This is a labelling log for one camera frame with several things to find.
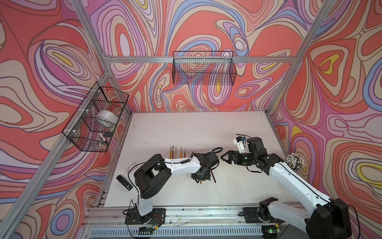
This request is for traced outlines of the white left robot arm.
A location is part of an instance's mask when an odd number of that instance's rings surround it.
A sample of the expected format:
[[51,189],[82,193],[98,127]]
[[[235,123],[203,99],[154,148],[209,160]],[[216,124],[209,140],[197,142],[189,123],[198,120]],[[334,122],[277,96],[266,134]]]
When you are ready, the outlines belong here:
[[189,157],[168,159],[155,154],[134,172],[138,191],[137,210],[145,217],[153,210],[151,198],[160,192],[171,176],[189,174],[196,183],[211,180],[211,172],[219,165],[215,151],[192,153]]

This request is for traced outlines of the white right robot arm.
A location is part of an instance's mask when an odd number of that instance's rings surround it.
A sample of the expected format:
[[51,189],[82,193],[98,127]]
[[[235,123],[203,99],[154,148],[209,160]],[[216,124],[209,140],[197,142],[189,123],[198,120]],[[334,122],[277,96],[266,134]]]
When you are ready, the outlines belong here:
[[281,220],[305,232],[311,239],[348,239],[352,236],[349,206],[341,199],[332,199],[305,182],[277,154],[267,153],[259,137],[234,139],[238,150],[229,150],[221,156],[228,164],[256,166],[282,184],[304,209],[287,205],[275,197],[259,202],[256,212],[243,211],[245,217],[257,217],[263,223]]

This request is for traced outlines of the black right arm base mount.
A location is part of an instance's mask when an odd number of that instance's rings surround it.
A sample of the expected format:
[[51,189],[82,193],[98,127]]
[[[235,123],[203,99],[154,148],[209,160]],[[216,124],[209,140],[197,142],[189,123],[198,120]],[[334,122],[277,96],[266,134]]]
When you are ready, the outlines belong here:
[[271,216],[268,206],[272,202],[277,202],[275,197],[267,198],[259,203],[258,207],[244,207],[238,216],[244,217],[246,223],[277,223],[283,224],[284,221]]

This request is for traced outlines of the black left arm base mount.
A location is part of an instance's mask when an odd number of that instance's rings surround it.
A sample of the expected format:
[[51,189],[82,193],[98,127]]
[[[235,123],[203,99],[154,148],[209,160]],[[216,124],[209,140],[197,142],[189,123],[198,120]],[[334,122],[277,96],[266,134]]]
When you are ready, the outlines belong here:
[[165,223],[166,209],[153,206],[152,199],[142,199],[138,197],[136,204],[130,202],[128,208],[124,210],[125,224],[130,225],[153,225],[161,226]]

